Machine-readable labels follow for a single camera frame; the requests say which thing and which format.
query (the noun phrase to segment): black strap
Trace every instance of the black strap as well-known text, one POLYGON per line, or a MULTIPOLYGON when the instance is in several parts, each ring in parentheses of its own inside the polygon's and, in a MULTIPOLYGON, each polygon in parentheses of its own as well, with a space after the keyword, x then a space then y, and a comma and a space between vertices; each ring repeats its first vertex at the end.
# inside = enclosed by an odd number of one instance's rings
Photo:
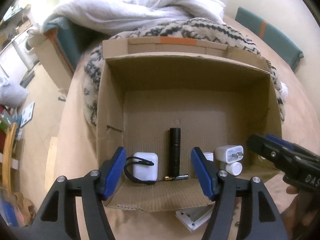
POLYGON ((140 157, 134 157, 134 156, 130 156, 127 158, 127 160, 131 160, 131 159, 137 159, 139 160, 138 162, 129 162, 124 166, 124 174, 133 182, 137 182, 137 183, 143 183, 143 184, 147 184, 147 185, 154 185, 156 183, 156 181, 154 180, 141 180, 138 179, 136 177, 134 177, 131 173, 129 173, 127 167, 133 164, 140 164, 140 165, 146 165, 146 166, 154 166, 155 164, 152 161, 148 161, 146 159, 140 158, 140 157))

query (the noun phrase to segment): blue gripper pad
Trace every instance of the blue gripper pad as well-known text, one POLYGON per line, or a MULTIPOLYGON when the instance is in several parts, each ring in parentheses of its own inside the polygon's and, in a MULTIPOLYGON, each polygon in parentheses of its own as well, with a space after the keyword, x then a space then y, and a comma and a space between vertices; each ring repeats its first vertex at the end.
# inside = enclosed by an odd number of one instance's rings
POLYGON ((196 176, 199 180, 200 186, 202 188, 202 192, 205 196, 207 196, 209 199, 213 199, 214 192, 212 188, 212 179, 204 166, 204 163, 202 162, 201 158, 198 155, 198 152, 195 150, 195 148, 191 151, 191 162, 193 169, 195 170, 196 176))
POLYGON ((116 190, 116 186, 123 172, 126 159, 126 150, 123 147, 118 147, 111 160, 108 161, 107 174, 105 177, 105 188, 102 194, 105 199, 112 196, 116 190))
POLYGON ((290 143, 288 141, 282 140, 282 139, 280 139, 276 136, 273 136, 271 134, 268 134, 265 138, 272 141, 272 142, 278 143, 284 147, 287 147, 291 151, 294 151, 294 147, 293 147, 292 143, 290 143))

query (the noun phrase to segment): trash bag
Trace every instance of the trash bag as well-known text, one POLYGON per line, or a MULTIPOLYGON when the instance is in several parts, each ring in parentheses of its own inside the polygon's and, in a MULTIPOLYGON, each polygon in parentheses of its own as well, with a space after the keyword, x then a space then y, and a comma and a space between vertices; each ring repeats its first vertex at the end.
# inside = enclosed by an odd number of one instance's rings
POLYGON ((0 76, 0 104, 10 108, 17 108, 26 101, 29 92, 10 80, 0 76))

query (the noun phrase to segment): human hand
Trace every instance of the human hand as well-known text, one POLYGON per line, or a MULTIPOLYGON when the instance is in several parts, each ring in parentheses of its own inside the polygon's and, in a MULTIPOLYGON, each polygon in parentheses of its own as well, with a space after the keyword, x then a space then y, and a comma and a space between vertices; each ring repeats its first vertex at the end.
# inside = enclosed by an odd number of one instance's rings
MULTIPOLYGON (((294 195, 298 194, 298 189, 296 187, 289 186, 287 187, 286 192, 287 194, 294 195)), ((297 226, 297 222, 295 221, 297 205, 298 195, 294 198, 290 206, 281 214, 284 222, 284 227, 287 230, 289 239, 292 239, 294 228, 297 226)), ((306 213, 301 220, 301 224, 306 227, 309 226, 313 221, 314 217, 316 216, 317 212, 317 210, 313 210, 311 212, 306 213)))

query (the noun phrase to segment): black cylinder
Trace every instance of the black cylinder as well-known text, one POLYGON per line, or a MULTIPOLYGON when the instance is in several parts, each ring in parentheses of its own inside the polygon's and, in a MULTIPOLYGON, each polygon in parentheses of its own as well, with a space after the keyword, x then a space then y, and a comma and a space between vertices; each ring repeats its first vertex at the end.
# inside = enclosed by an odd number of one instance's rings
POLYGON ((180 139, 181 129, 170 128, 170 145, 169 145, 169 176, 179 176, 180 169, 180 139))

